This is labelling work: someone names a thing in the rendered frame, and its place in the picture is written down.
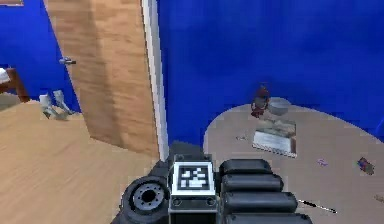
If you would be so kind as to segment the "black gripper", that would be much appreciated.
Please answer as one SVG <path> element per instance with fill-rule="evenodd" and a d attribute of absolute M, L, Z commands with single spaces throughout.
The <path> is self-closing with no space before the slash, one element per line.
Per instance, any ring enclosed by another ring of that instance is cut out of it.
<path fill-rule="evenodd" d="M 134 180 L 110 224 L 168 224 L 167 173 L 168 164 L 158 161 L 148 175 Z"/>

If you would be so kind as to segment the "brown wooden room door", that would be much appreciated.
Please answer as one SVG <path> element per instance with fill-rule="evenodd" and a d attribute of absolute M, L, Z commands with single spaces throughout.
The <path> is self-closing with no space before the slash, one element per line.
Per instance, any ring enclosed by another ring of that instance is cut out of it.
<path fill-rule="evenodd" d="M 142 0 L 43 0 L 89 135 L 157 158 Z"/>

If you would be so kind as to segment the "red figurine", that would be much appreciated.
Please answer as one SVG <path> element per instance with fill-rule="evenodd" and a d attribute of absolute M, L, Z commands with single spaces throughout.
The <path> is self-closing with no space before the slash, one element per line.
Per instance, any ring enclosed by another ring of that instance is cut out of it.
<path fill-rule="evenodd" d="M 255 98 L 251 103 L 251 115 L 255 118 L 259 118 L 264 114 L 264 111 L 268 108 L 270 100 L 270 93 L 265 85 L 261 85 L 256 91 Z"/>

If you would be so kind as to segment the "grey bowl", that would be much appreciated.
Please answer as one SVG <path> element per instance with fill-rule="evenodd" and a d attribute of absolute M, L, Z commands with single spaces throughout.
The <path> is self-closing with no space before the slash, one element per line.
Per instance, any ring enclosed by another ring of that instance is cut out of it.
<path fill-rule="evenodd" d="M 288 112 L 290 106 L 291 103 L 287 99 L 272 97 L 268 104 L 268 110 L 273 115 L 282 116 Z"/>

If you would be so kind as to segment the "black pen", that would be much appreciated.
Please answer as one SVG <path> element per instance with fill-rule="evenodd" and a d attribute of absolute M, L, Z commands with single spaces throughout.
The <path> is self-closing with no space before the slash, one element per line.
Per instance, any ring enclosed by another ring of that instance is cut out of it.
<path fill-rule="evenodd" d="M 312 203 L 312 202 L 309 202 L 309 201 L 305 201 L 305 200 L 301 200 L 301 199 L 298 199 L 297 201 L 302 203 L 302 204 L 305 204 L 307 206 L 310 206 L 310 207 L 319 208 L 319 209 L 322 209 L 322 210 L 325 210 L 325 211 L 337 214 L 337 211 L 335 209 L 333 209 L 333 208 L 327 208 L 327 207 L 324 207 L 322 205 L 317 205 L 315 203 Z"/>

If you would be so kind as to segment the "brown wooden bed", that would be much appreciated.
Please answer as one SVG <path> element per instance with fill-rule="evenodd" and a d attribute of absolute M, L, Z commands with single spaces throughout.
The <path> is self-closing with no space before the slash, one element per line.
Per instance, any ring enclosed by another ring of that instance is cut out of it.
<path fill-rule="evenodd" d="M 14 89 L 19 100 L 26 103 L 30 96 L 15 68 L 0 68 L 0 94 Z"/>

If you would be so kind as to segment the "beige round table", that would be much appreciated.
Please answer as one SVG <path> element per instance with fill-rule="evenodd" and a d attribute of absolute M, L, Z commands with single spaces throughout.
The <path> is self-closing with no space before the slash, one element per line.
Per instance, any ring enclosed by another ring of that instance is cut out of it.
<path fill-rule="evenodd" d="M 322 112 L 291 106 L 285 118 L 296 123 L 297 157 L 289 158 L 252 147 L 259 120 L 248 105 L 232 108 L 211 122 L 204 150 L 217 163 L 230 158 L 263 158 L 283 178 L 284 189 L 337 214 L 305 205 L 299 211 L 314 224 L 384 224 L 384 143 L 361 129 Z M 364 157 L 374 174 L 363 172 Z M 328 166 L 317 163 L 324 159 Z"/>

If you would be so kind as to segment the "small red blue object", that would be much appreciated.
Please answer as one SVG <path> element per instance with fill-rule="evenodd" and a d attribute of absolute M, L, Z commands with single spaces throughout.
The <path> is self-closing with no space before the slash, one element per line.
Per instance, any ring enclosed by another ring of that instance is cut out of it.
<path fill-rule="evenodd" d="M 365 172 L 366 174 L 368 175 L 373 175 L 374 174 L 374 166 L 368 162 L 367 159 L 365 159 L 364 157 L 361 157 L 358 161 L 357 161 L 357 164 L 359 166 L 359 168 Z"/>

